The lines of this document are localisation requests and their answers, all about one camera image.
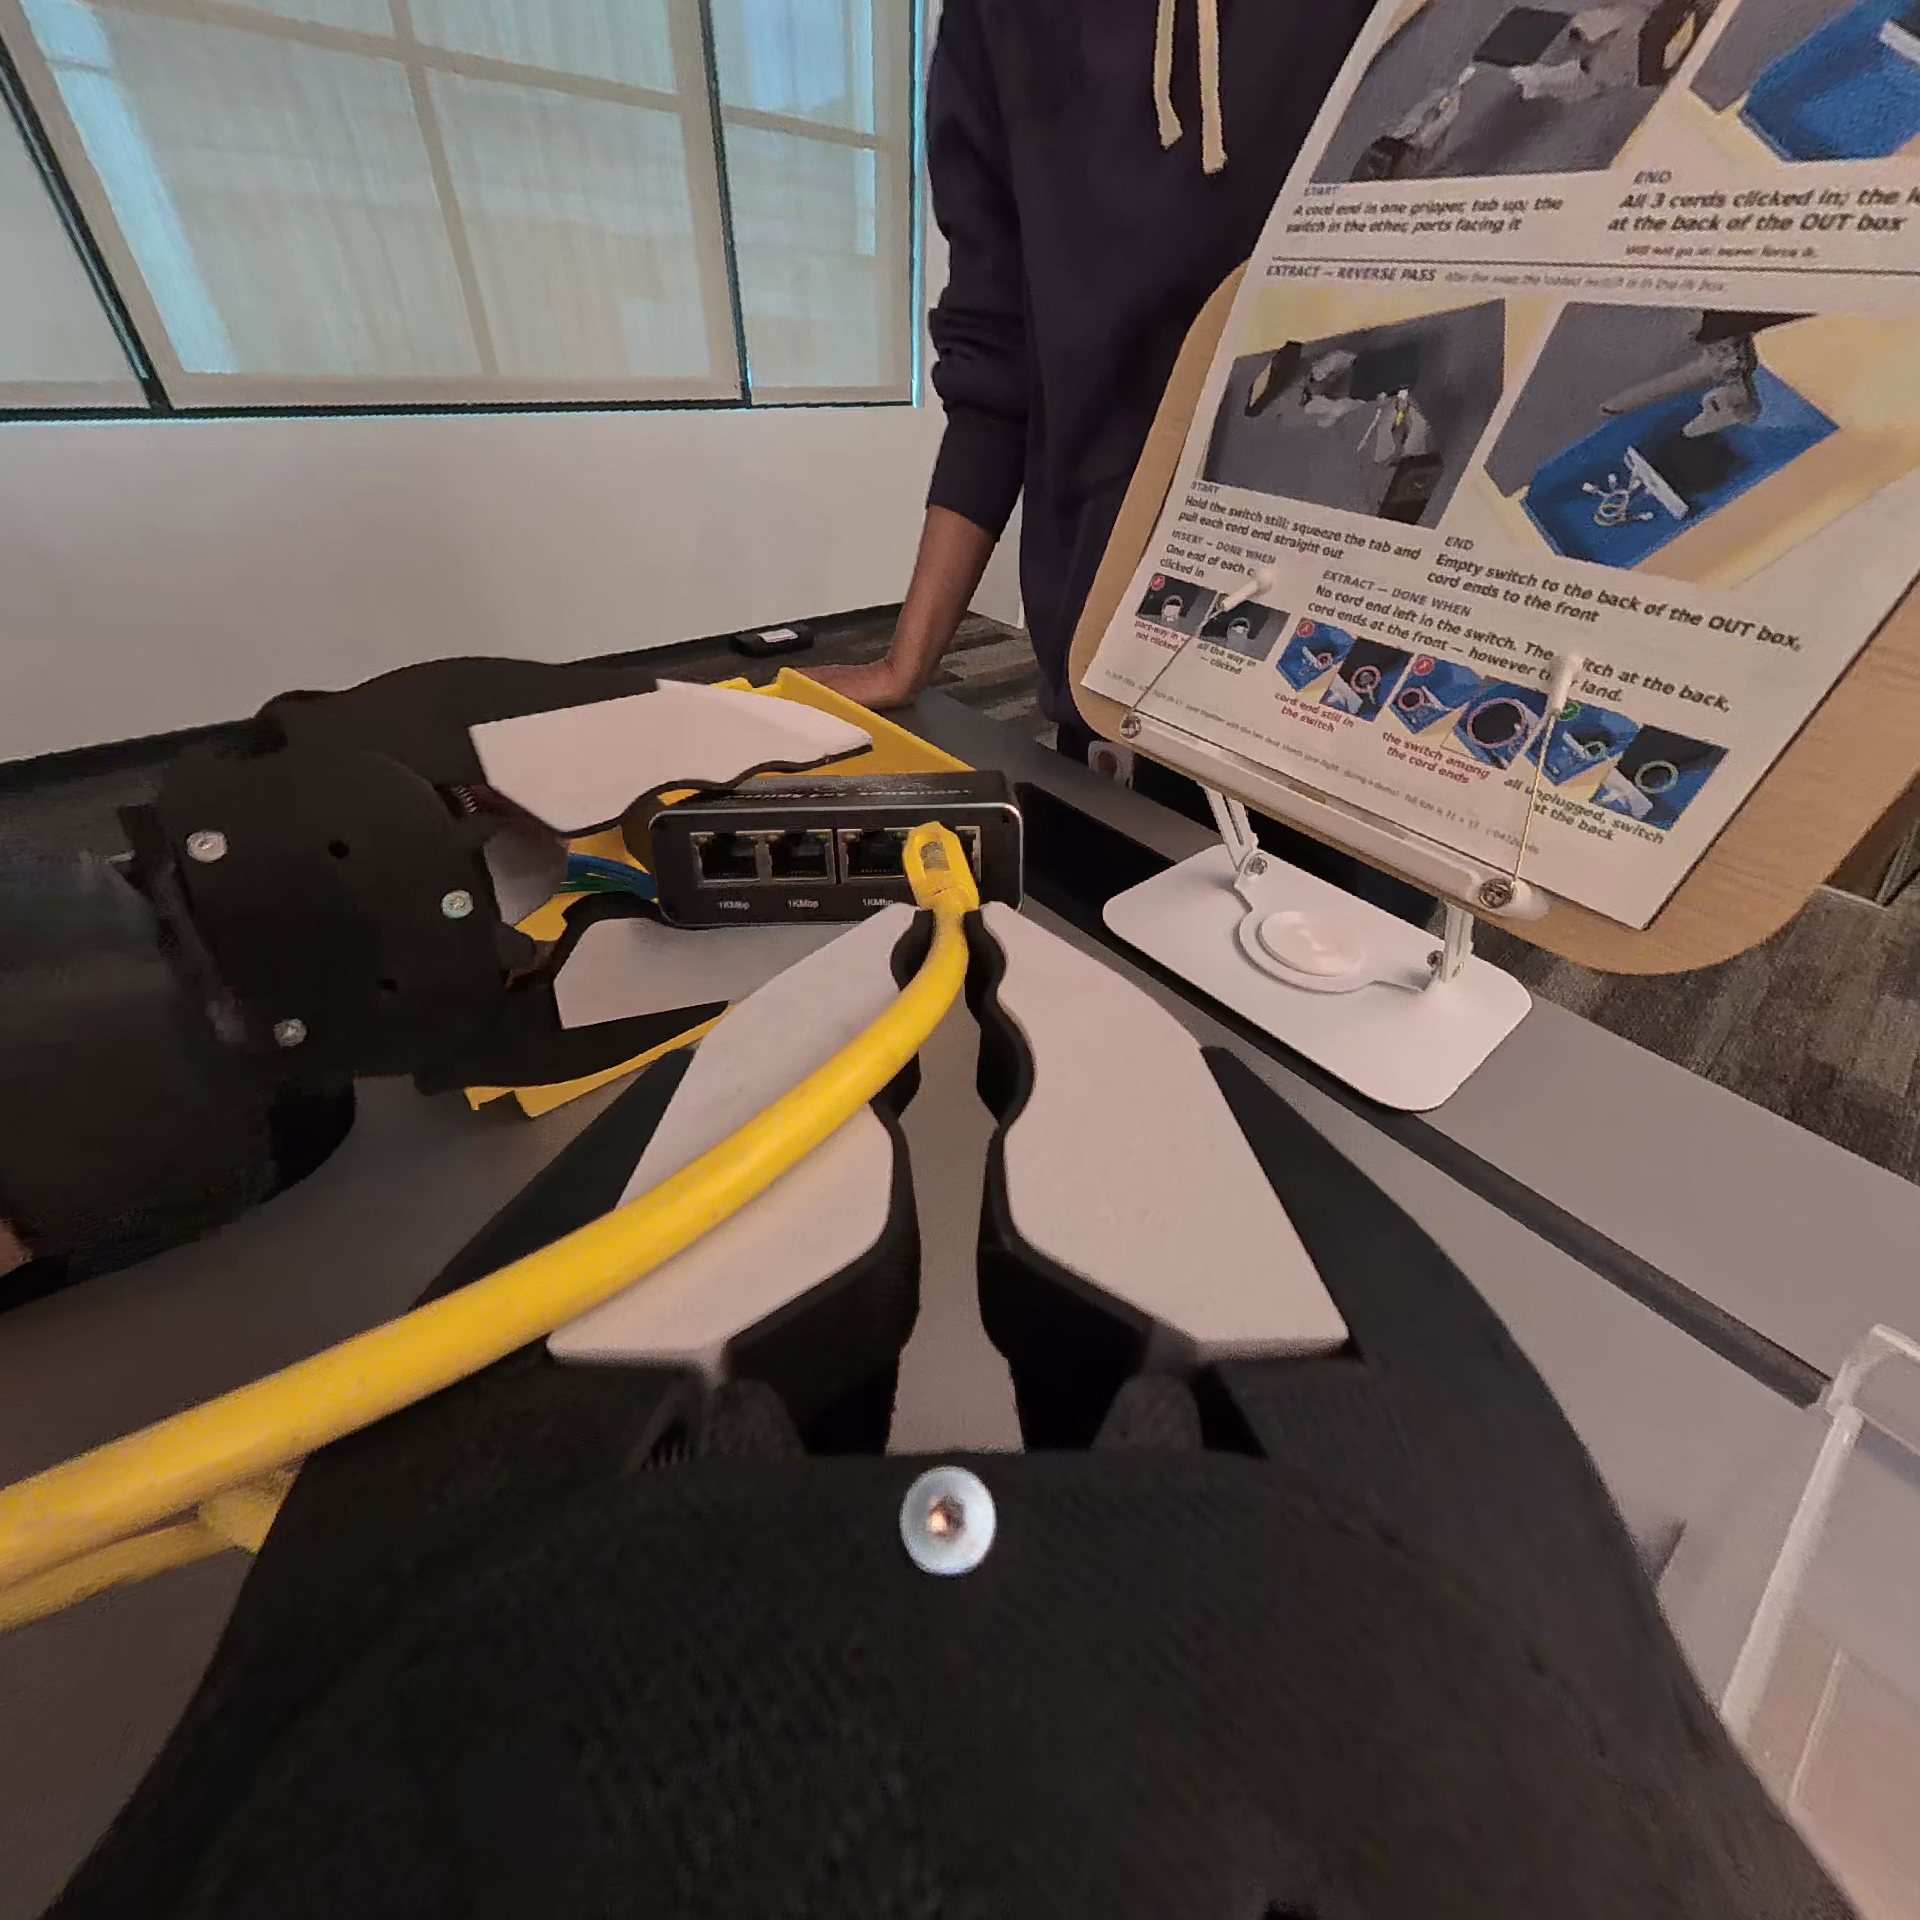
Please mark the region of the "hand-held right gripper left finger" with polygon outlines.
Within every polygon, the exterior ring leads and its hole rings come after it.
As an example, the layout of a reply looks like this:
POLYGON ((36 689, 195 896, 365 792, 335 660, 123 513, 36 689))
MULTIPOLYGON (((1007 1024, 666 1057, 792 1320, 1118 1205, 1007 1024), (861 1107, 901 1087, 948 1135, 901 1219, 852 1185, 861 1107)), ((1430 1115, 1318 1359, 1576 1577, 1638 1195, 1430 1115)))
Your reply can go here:
MULTIPOLYGON (((894 1004, 894 951, 920 927, 907 904, 884 904, 738 1004, 692 1051, 620 1203, 636 1203, 733 1139, 858 1039, 894 1004)), ((864 1107, 692 1248, 551 1333, 549 1356, 719 1370, 733 1338, 797 1309, 880 1252, 891 1174, 891 1132, 864 1107)))

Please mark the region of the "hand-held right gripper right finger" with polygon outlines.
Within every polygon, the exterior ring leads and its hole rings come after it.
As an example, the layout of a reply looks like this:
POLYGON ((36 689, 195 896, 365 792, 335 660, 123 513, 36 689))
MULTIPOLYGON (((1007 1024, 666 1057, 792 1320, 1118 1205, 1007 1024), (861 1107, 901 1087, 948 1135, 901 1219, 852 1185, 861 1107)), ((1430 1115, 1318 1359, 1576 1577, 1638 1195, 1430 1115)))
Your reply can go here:
POLYGON ((1019 1257, 1171 1359, 1346 1344, 1202 1041, 1155 997, 1010 904, 972 924, 970 997, 1019 1257))

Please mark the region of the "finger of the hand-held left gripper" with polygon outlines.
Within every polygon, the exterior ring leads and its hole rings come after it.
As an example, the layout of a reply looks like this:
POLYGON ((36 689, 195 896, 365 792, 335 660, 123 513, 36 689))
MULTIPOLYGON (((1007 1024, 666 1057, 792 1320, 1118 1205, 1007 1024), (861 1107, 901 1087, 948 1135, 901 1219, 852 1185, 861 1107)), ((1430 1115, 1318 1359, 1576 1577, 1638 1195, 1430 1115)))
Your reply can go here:
POLYGON ((825 709, 700 682, 498 719, 467 736, 483 784, 565 837, 608 830, 651 792, 733 790, 871 749, 861 726, 825 709))
POLYGON ((682 931, 655 918, 590 921, 551 993, 565 1031, 738 1004, 842 933, 842 924, 734 924, 682 931))

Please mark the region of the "black ethernet switch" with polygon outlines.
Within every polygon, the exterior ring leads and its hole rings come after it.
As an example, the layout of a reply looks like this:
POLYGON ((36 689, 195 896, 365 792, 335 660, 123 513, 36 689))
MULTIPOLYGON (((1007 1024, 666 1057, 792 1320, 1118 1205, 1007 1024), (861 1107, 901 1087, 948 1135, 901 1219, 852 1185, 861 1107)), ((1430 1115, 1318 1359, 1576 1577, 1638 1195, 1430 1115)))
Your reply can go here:
POLYGON ((758 778, 648 815, 645 864, 663 924, 852 924, 912 904, 905 838, 936 822, 972 867, 984 900, 1023 904, 1023 810, 1007 773, 758 778))

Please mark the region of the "yellow plastic bin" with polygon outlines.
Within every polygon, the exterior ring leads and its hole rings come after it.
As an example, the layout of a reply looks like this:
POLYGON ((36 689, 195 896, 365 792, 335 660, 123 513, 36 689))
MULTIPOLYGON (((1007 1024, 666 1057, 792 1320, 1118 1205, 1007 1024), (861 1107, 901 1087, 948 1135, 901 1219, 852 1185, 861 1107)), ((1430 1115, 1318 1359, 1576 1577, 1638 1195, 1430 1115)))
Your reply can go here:
MULTIPOLYGON (((696 682, 663 682, 659 692, 726 692, 726 698, 738 709, 740 698, 758 696, 764 703, 783 703, 786 709, 809 709, 817 716, 830 716, 836 726, 858 726, 861 730, 870 730, 870 752, 864 755, 852 755, 852 761, 841 761, 830 768, 819 768, 812 773, 825 778, 825 781, 842 781, 852 784, 857 778, 932 778, 932 773, 961 773, 968 772, 954 755, 928 744, 925 738, 899 727, 894 723, 871 716, 864 709, 857 709, 852 703, 847 703, 842 696, 830 692, 825 685, 795 672, 795 670, 781 670, 781 677, 772 685, 749 685, 745 678, 733 678, 733 682, 719 682, 719 685, 696 685, 696 682)), ((628 858, 623 851, 614 856, 614 834, 601 834, 601 837, 580 837, 578 841, 571 841, 571 851, 578 851, 580 858, 596 856, 596 858, 614 858, 614 864, 628 864, 633 873, 641 873, 641 858, 628 858)), ((543 904, 526 924, 522 931, 536 931, 536 933, 560 933, 562 931, 562 907, 567 904, 567 899, 560 899, 560 904, 543 904)), ((687 1049, 692 1041, 700 1041, 707 1035, 707 1029, 714 1021, 714 1011, 700 1016, 696 1006, 690 1010, 675 1010, 666 1016, 648 1016, 645 1021, 652 1021, 652 1029, 659 1029, 655 1041, 632 1051, 628 1057, 620 1057, 611 1068, 601 1068, 596 1073, 574 1073, 574 1078, 549 1078, 538 1084, 519 1084, 519 1087, 467 1087, 467 1107, 469 1109, 483 1109, 493 1099, 517 1099, 519 1109, 526 1118, 543 1118, 543 1115, 554 1115, 560 1107, 585 1097, 587 1090, 601 1090, 614 1081, 620 1081, 623 1073, 645 1070, 652 1062, 659 1062, 663 1054, 687 1049)))

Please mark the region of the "clear plastic bin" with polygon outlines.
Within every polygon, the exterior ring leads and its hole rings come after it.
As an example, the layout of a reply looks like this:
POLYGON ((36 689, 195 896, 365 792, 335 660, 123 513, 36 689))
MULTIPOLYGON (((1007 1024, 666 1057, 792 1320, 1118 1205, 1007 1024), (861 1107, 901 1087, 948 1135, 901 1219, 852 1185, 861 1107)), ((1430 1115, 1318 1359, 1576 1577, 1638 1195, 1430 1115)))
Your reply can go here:
POLYGON ((1873 1327, 1741 1628, 1721 1716, 1863 1916, 1916 1916, 1916 1338, 1873 1327))

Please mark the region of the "white framed window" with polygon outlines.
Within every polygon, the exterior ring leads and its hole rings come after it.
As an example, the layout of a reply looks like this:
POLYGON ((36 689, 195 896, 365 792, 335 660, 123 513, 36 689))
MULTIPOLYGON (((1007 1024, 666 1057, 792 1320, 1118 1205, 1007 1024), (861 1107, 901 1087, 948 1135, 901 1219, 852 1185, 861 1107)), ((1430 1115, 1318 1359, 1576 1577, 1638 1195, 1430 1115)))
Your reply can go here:
POLYGON ((5 2, 5 410, 913 401, 925 2, 5 2))

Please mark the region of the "wooden instruction sheet board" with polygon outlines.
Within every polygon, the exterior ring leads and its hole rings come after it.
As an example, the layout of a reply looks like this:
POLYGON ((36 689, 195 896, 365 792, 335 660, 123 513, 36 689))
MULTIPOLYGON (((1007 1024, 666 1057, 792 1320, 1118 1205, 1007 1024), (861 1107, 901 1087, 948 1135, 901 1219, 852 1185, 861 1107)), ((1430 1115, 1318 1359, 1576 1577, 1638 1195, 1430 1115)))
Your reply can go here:
POLYGON ((1916 2, 1378 2, 1071 649, 1196 781, 1607 974, 1916 781, 1916 2))

